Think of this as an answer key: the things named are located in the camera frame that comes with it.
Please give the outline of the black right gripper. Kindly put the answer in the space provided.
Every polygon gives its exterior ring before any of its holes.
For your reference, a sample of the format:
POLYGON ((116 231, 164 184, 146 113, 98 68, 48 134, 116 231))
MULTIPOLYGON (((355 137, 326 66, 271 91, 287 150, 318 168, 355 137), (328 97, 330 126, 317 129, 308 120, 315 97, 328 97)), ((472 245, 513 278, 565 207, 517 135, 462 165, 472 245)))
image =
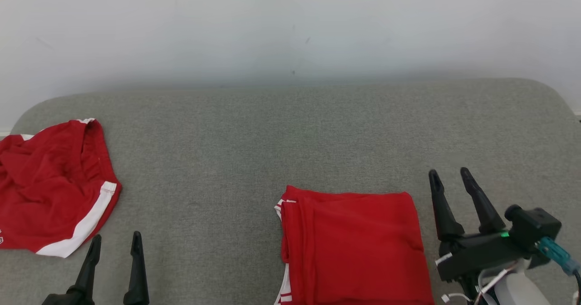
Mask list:
POLYGON ((536 240, 521 233, 502 232, 506 224, 467 167, 460 169, 460 175, 477 211, 479 232, 492 234, 462 237, 463 226, 453 216, 436 169, 431 169, 428 177, 434 222, 438 240, 444 241, 440 244, 443 259, 436 264, 440 279, 459 283, 466 296, 475 299, 478 276, 486 269, 510 265, 521 259, 529 260, 530 268, 548 264, 550 260, 540 253, 536 240))

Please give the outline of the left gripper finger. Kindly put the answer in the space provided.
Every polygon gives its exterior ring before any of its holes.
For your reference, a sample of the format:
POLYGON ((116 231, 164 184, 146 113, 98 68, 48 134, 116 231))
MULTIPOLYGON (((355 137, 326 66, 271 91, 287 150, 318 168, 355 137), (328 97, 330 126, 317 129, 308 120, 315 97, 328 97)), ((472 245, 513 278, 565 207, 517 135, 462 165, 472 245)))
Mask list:
POLYGON ((100 260, 101 243, 102 237, 100 235, 96 235, 91 240, 77 280, 67 291, 67 296, 69 297, 68 303, 94 303, 95 268, 100 260))
POLYGON ((125 305, 148 305, 149 292, 143 252, 143 238, 139 231, 133 233, 131 251, 132 268, 128 291, 123 297, 125 305))

